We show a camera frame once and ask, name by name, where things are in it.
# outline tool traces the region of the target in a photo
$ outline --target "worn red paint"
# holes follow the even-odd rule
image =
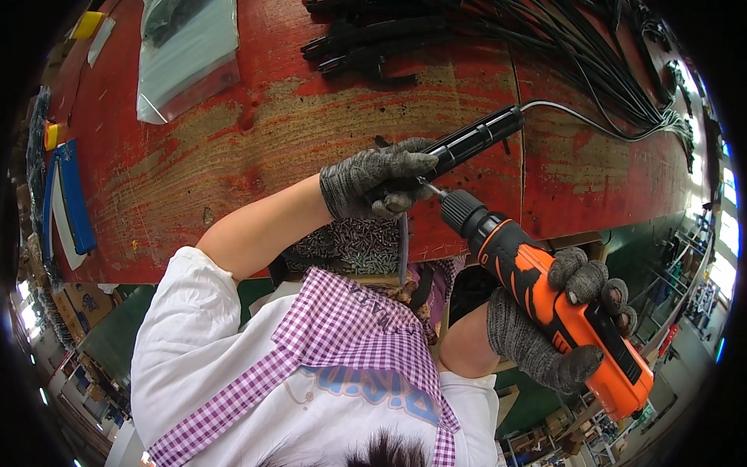
[[[301,2],[238,0],[241,46],[237,56],[241,82],[198,104],[171,123],[147,125],[135,119],[142,3],[107,0],[102,11],[109,13],[117,21],[117,26],[96,66],[91,69],[85,64],[91,40],[79,40],[52,89],[50,116],[65,121],[72,109],[69,134],[78,141],[83,193],[99,244],[78,270],[70,271],[63,259],[59,261],[66,281],[157,282],[168,258],[179,247],[194,245],[207,228],[202,218],[205,205],[194,204],[193,199],[200,200],[205,193],[210,193],[207,205],[217,220],[243,203],[279,189],[281,185],[268,187],[266,183],[268,176],[277,176],[267,172],[275,170],[273,167],[276,166],[272,164],[259,163],[248,169],[246,166],[221,167],[218,176],[208,173],[185,176],[183,180],[163,177],[168,177],[167,174],[181,165],[177,163],[183,161],[214,164],[220,155],[210,158],[198,155],[201,148],[209,147],[206,145],[211,142],[224,140],[230,148],[256,134],[255,112],[267,104],[265,93],[287,78],[297,80],[294,95],[299,99],[351,88],[364,91],[348,100],[330,102],[326,106],[330,115],[347,112],[346,115],[354,116],[356,112],[370,112],[378,105],[373,101],[382,100],[385,104],[381,106],[392,111],[401,111],[403,105],[407,108],[431,105],[434,126],[443,125],[451,122],[453,117],[439,110],[439,106],[454,102],[456,92],[459,93],[458,105],[479,108],[486,114],[516,103],[521,96],[522,102],[557,100],[597,118],[586,97],[569,89],[562,81],[548,80],[547,70],[542,65],[517,51],[512,51],[513,64],[501,62],[497,57],[502,55],[491,49],[495,45],[485,49],[467,45],[428,48],[422,53],[429,55],[433,63],[452,63],[450,69],[455,81],[419,84],[414,89],[421,94],[408,99],[391,90],[369,90],[354,76],[325,80],[314,72],[313,64],[300,57],[298,48],[311,38],[324,35],[327,26],[311,20]],[[630,52],[628,59],[636,67],[636,74],[647,82],[642,62],[634,54],[629,32],[622,28],[620,36],[623,48]],[[661,67],[670,57],[657,52],[654,62]],[[391,59],[385,70],[392,75],[422,74],[425,66],[412,60],[411,55],[403,55]],[[487,86],[486,83],[498,82],[495,77],[503,78],[504,83],[518,83],[518,92],[511,86]],[[175,138],[170,137],[186,120],[213,111],[218,105],[230,111],[241,109],[235,123],[207,134],[190,147],[181,147]],[[470,191],[491,209],[519,221],[534,238],[639,222],[679,211],[689,202],[690,183],[684,169],[684,157],[675,158],[677,160],[671,157],[672,153],[679,154],[675,138],[658,135],[631,145],[624,180],[621,177],[615,181],[605,178],[600,182],[601,191],[579,194],[574,192],[580,190],[578,184],[564,181],[552,169],[558,164],[578,170],[604,169],[603,164],[582,160],[583,151],[602,153],[604,143],[595,139],[594,132],[583,127],[577,126],[580,129],[570,134],[561,134],[568,131],[560,127],[547,129],[543,123],[554,124],[558,119],[554,111],[533,108],[527,111],[526,118],[525,132],[509,139],[511,155],[504,154],[502,145],[497,145],[441,177],[438,184]],[[271,127],[287,119],[277,117],[266,124]],[[413,135],[439,136],[427,126],[401,133],[387,126],[380,134],[391,140]],[[307,153],[319,155],[320,160],[336,150],[324,137],[303,143],[303,147],[309,148]],[[262,161],[272,161],[293,149],[290,146],[289,143],[288,148],[266,149]],[[154,184],[146,187],[143,193],[132,193],[132,182],[143,179],[145,174],[137,171],[143,170],[143,162],[158,150],[162,153],[156,158],[155,167],[146,165],[145,169],[161,177],[161,183],[176,182],[179,189],[160,194],[157,184]],[[285,184],[291,182],[293,180],[283,180]],[[179,212],[143,222],[143,212],[156,205],[151,205],[151,201],[164,197],[178,199],[184,207]],[[410,243],[411,260],[434,259],[466,251],[464,242],[441,221],[438,206],[433,201],[419,203],[411,213],[409,224],[414,233]],[[133,240],[138,242],[137,250],[132,249]],[[62,251],[56,236],[55,251]],[[267,271],[260,271],[257,275],[266,276]]]

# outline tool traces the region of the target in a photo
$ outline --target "orange object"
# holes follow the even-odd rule
[[[47,121],[44,125],[44,149],[52,151],[61,139],[61,125]]]
[[[571,305],[563,291],[548,282],[548,270],[555,261],[513,220],[502,214],[486,213],[477,221],[478,238],[467,236],[470,250],[478,250],[480,264],[513,292],[521,306],[542,328],[561,353],[581,345],[595,345],[604,351],[599,369],[586,385],[601,402],[612,421],[628,417],[643,408],[654,385],[654,375],[627,339],[623,339],[612,318],[595,300]]]

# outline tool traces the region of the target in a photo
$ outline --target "white t-shirt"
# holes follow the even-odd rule
[[[132,415],[148,447],[267,355],[295,295],[265,304],[238,332],[240,304],[231,274],[200,250],[169,261],[137,333],[132,357]],[[441,373],[441,391],[461,430],[457,466],[494,466],[498,396],[495,375],[469,380]],[[430,398],[390,371],[296,370],[189,466],[254,466],[283,445],[289,465],[323,460],[343,466],[381,427],[422,438],[432,456],[438,421]]]

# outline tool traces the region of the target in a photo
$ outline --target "orange power drill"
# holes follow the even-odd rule
[[[646,362],[623,339],[612,318],[596,300],[571,305],[564,291],[553,290],[548,270],[555,258],[516,223],[467,191],[440,191],[426,179],[418,181],[438,195],[441,219],[460,237],[480,264],[513,293],[519,306],[539,325],[561,353],[592,344],[604,351],[599,369],[586,385],[612,421],[643,408],[654,385]]]

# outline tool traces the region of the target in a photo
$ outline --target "pile of screws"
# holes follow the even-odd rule
[[[336,259],[326,264],[314,264],[326,270],[344,274],[396,273],[399,262],[400,231],[396,220],[343,219],[314,231],[292,245],[290,256],[319,263],[320,259]],[[291,272],[301,272],[309,265],[286,258]]]

